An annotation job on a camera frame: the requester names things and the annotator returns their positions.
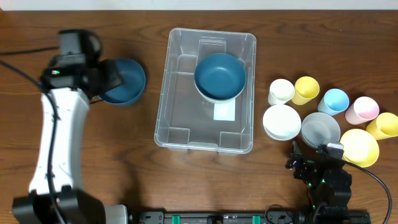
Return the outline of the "dark blue bowl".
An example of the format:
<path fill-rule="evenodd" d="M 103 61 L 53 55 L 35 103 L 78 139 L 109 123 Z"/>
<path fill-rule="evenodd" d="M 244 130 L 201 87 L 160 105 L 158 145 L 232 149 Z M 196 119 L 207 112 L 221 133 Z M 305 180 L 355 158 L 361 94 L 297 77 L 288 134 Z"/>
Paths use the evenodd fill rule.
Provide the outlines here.
<path fill-rule="evenodd" d="M 110 104 L 129 106 L 140 100 L 146 87 L 146 74 L 142 66 L 133 59 L 116 59 L 116 65 L 124 80 L 122 85 L 99 95 Z"/>
<path fill-rule="evenodd" d="M 216 53 L 205 57 L 198 63 L 194 72 L 194 79 L 197 81 L 232 78 L 246 80 L 246 71 L 236 57 L 225 53 Z"/>

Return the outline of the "white small bowl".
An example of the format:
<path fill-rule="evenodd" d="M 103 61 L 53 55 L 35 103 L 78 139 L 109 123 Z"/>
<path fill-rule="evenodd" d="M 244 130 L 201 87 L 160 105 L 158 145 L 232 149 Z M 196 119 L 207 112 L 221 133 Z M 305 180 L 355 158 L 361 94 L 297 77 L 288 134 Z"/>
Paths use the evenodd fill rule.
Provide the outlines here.
<path fill-rule="evenodd" d="M 278 141 L 295 138 L 302 126 L 299 114 L 290 106 L 274 105 L 268 108 L 262 118 L 266 134 Z"/>

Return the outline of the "grey small bowl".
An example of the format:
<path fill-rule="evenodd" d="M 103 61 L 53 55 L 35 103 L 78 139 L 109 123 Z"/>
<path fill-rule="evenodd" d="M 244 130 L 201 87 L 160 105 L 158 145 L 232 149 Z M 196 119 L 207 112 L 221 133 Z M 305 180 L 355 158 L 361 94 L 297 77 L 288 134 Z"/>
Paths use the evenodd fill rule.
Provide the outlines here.
<path fill-rule="evenodd" d="M 302 122 L 302 139 L 313 148 L 317 148 L 324 141 L 337 142 L 340 140 L 341 130 L 337 121 L 326 113 L 309 114 Z"/>

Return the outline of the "yellow small bowl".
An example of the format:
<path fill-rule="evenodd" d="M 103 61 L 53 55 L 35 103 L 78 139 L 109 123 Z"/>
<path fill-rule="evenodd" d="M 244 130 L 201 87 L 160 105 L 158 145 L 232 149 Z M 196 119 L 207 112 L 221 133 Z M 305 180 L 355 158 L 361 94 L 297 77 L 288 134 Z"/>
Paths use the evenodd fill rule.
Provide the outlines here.
<path fill-rule="evenodd" d="M 345 132 L 340 143 L 344 146 L 343 159 L 360 167 L 373 165 L 379 157 L 379 145 L 375 138 L 362 129 Z"/>

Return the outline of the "light blue cup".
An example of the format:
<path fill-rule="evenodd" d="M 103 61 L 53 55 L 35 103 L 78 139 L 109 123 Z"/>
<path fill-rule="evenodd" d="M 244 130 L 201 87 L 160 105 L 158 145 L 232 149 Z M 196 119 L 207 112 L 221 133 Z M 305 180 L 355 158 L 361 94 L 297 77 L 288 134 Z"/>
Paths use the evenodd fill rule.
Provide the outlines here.
<path fill-rule="evenodd" d="M 324 94 L 321 102 L 318 104 L 318 111 L 334 116 L 338 113 L 344 112 L 348 106 L 348 95 L 343 90 L 333 88 Z"/>

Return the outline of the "pink cup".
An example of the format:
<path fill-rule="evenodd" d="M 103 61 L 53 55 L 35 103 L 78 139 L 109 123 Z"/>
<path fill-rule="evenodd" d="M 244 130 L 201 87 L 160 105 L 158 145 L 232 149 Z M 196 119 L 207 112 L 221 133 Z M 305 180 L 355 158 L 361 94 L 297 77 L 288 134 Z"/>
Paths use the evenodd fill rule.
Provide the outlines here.
<path fill-rule="evenodd" d="M 379 115 L 379 105 L 368 96 L 357 98 L 347 109 L 345 118 L 353 125 L 365 123 L 375 119 Z"/>

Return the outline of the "beige bowl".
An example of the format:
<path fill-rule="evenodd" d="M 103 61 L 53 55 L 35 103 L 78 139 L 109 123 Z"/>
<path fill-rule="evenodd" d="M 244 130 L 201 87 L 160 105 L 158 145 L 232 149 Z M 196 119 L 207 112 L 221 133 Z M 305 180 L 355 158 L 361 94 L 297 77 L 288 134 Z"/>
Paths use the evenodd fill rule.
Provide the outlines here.
<path fill-rule="evenodd" d="M 199 94 L 211 103 L 226 103 L 237 98 L 246 86 L 246 80 L 236 78 L 197 81 L 194 84 Z"/>

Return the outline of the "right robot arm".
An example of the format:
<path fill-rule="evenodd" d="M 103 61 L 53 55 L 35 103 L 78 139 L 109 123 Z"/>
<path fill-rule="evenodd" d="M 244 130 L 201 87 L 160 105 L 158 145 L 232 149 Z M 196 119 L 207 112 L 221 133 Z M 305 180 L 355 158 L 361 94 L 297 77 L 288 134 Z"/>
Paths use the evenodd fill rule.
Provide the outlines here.
<path fill-rule="evenodd" d="M 308 185 L 308 198 L 321 212 L 347 211 L 352 175 L 343 169 L 343 153 L 340 142 L 324 141 L 318 145 L 315 157 L 305 155 L 296 141 L 292 143 L 285 167 L 294 170 L 294 177 Z"/>

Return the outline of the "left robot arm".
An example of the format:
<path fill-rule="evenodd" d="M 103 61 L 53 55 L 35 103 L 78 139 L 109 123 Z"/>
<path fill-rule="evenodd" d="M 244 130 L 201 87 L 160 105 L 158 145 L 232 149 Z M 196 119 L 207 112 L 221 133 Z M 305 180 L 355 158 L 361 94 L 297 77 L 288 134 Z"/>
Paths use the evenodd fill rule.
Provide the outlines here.
<path fill-rule="evenodd" d="M 29 194 L 15 198 L 19 223 L 128 223 L 125 205 L 105 206 L 83 190 L 81 144 L 90 100 L 124 83 L 120 59 L 60 58 L 40 76 L 43 127 Z"/>

